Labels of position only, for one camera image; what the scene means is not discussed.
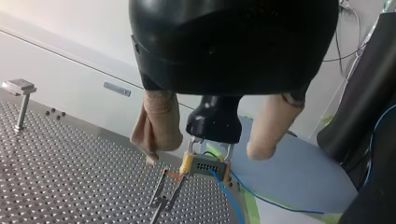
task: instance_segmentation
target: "blue cable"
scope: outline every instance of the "blue cable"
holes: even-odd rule
[[[369,150],[363,155],[363,157],[365,157],[367,155],[367,153],[370,153],[370,160],[369,160],[369,167],[367,170],[367,176],[364,179],[364,183],[363,186],[365,186],[369,180],[370,174],[372,172],[372,168],[373,168],[373,139],[374,139],[374,134],[376,129],[378,128],[379,123],[381,122],[382,118],[384,118],[392,109],[396,108],[396,105],[391,106],[390,108],[388,108],[382,115],[381,117],[379,117],[378,121],[376,122],[375,126],[374,126],[374,130],[373,133],[370,137],[370,144],[369,144]]]
[[[244,217],[242,216],[241,210],[238,208],[238,204],[236,204],[236,202],[233,200],[233,197],[231,196],[230,192],[228,192],[228,190],[226,188],[224,188],[224,186],[221,184],[221,181],[219,180],[218,175],[216,175],[216,172],[214,172],[212,170],[209,170],[209,171],[216,178],[216,181],[218,182],[219,187],[224,192],[225,196],[227,196],[230,203],[233,205],[233,209],[235,209],[235,212],[239,218],[239,224],[244,224]]]
[[[251,195],[253,195],[254,197],[256,197],[256,198],[258,198],[258,199],[260,199],[260,200],[262,200],[262,201],[264,201],[264,202],[266,202],[266,203],[269,203],[269,204],[271,204],[271,205],[273,205],[273,206],[276,206],[276,207],[285,209],[285,210],[290,211],[290,212],[295,212],[295,213],[310,213],[310,214],[318,214],[318,215],[323,215],[323,214],[324,214],[323,212],[317,212],[317,211],[291,209],[291,208],[285,207],[285,206],[283,206],[283,205],[280,205],[280,204],[278,204],[278,203],[273,203],[273,202],[271,202],[271,201],[269,201],[269,200],[266,200],[266,199],[264,199],[263,197],[261,197],[261,196],[257,195],[256,193],[254,193],[253,191],[251,191],[251,189],[248,189],[248,188],[242,183],[242,181],[238,178],[238,176],[236,176],[236,174],[233,173],[233,171],[231,171],[231,174],[233,175],[233,177],[235,177],[235,179],[239,182],[239,184],[242,185],[242,187],[244,187],[245,190],[247,190],[247,192],[249,192],[249,193],[250,193]]]

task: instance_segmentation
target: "perforated metal table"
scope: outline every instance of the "perforated metal table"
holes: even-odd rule
[[[30,102],[14,131],[20,99],[0,91],[0,223],[149,223],[149,200],[160,170],[179,158],[162,154],[155,166],[128,139]],[[175,183],[167,181],[170,194]],[[229,188],[239,201],[238,187]],[[158,223],[238,223],[213,178],[186,182]]]

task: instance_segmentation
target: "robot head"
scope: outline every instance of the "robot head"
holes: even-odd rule
[[[131,0],[148,90],[201,95],[300,89],[332,41],[338,0]]]

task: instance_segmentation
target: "robotic arm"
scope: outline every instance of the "robotic arm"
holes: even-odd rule
[[[203,139],[228,148],[221,163],[186,156],[181,173],[201,161],[218,167],[221,179],[242,132],[241,98],[306,88],[338,18],[337,0],[131,0],[129,9],[144,88],[203,95],[188,118],[188,152]]]

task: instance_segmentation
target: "yellow component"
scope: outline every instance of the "yellow component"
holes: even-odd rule
[[[223,179],[223,182],[226,184],[229,182],[228,180],[230,179],[230,169],[231,169],[231,164],[228,164],[225,167],[225,174],[224,174],[224,179]]]
[[[185,175],[190,171],[192,159],[194,159],[194,154],[190,153],[189,151],[186,151],[184,153],[183,162],[181,163],[179,169],[181,175]]]

